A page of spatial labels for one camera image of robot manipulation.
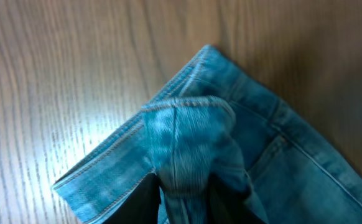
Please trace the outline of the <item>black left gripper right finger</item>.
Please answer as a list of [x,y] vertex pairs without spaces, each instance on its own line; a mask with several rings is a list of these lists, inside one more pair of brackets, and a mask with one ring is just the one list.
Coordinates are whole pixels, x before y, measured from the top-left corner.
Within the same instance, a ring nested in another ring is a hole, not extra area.
[[251,194],[249,187],[245,191],[239,192],[232,189],[216,175],[212,175],[208,183],[208,223],[264,224],[264,221],[244,203]]

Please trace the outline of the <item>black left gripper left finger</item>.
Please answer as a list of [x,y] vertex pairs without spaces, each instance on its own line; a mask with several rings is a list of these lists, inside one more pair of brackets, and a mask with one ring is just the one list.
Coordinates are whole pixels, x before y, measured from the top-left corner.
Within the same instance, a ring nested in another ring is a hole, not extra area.
[[157,224],[160,204],[159,179],[150,173],[103,224]]

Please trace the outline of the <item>light blue denim jeans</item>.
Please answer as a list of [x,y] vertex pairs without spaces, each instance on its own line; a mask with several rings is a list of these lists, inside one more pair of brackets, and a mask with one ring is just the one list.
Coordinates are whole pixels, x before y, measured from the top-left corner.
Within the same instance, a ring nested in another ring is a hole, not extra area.
[[362,223],[362,179],[285,101],[204,46],[54,191],[103,223],[143,178],[159,179],[158,223],[208,223],[219,177],[265,223]]

